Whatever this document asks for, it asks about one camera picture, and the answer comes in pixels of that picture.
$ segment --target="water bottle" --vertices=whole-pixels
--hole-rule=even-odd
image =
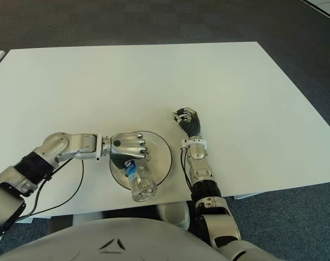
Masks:
[[[134,201],[147,201],[156,194],[157,186],[148,168],[147,160],[128,160],[125,162],[125,168]]]

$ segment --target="black joint cover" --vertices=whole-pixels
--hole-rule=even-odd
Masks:
[[[36,185],[54,170],[53,166],[35,152],[24,156],[14,168]]]

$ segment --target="gray robot hand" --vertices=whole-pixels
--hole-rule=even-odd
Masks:
[[[130,159],[144,159],[147,150],[143,135],[138,132],[115,134],[110,139],[110,159],[119,169]]]

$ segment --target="robotic hand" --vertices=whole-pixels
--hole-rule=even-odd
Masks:
[[[144,158],[147,148],[141,133],[120,133],[111,138],[101,134],[54,133],[15,166],[0,173],[0,236],[24,211],[30,196],[44,179],[50,179],[59,162],[95,159],[110,155],[120,169],[132,158]]]
[[[197,113],[183,108],[173,113],[173,118],[189,138],[182,140],[182,150],[188,155],[191,198],[195,203],[195,222],[200,238],[231,261],[280,260],[241,240],[237,224],[208,165],[207,142],[200,135]]]

